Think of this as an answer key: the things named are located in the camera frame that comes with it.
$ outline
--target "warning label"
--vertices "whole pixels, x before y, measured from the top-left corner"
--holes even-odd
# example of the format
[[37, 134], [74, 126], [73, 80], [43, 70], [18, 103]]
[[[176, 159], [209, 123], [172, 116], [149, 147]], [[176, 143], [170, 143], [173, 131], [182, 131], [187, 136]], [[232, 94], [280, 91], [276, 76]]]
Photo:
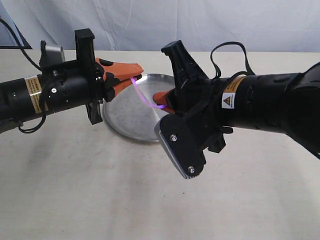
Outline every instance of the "warning label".
[[222, 94], [221, 107], [223, 109], [234, 109], [235, 108], [235, 98], [237, 89], [244, 79], [244, 76], [236, 77], [230, 84], [226, 87]]
[[[37, 76], [31, 76], [31, 77], [26, 77], [24, 80], [30, 95], [30, 99], [32, 101], [34, 112], [36, 114], [39, 114], [42, 112], [39, 105], [39, 98], [42, 91], [39, 79]], [[48, 111], [48, 106], [46, 103], [45, 103], [45, 110]]]

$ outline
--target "table surface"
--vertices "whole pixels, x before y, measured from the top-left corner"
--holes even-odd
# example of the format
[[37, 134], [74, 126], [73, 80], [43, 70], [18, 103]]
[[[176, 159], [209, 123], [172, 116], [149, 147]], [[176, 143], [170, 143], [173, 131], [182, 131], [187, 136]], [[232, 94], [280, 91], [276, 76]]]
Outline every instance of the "table surface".
[[[40, 53], [27, 51], [38, 62]], [[74, 51], [65, 52], [75, 58]], [[208, 52], [191, 55], [212, 77]], [[161, 52], [97, 51], [145, 73], [172, 75]], [[214, 55], [223, 76], [243, 70], [240, 52]], [[248, 53], [256, 74], [303, 72], [320, 53]], [[0, 50], [0, 81], [37, 72], [18, 50]], [[38, 123], [34, 120], [26, 127]], [[234, 129], [220, 154], [183, 179], [160, 144], [129, 141], [84, 106], [56, 113], [33, 134], [0, 136], [2, 240], [315, 240], [320, 162], [282, 134]]]

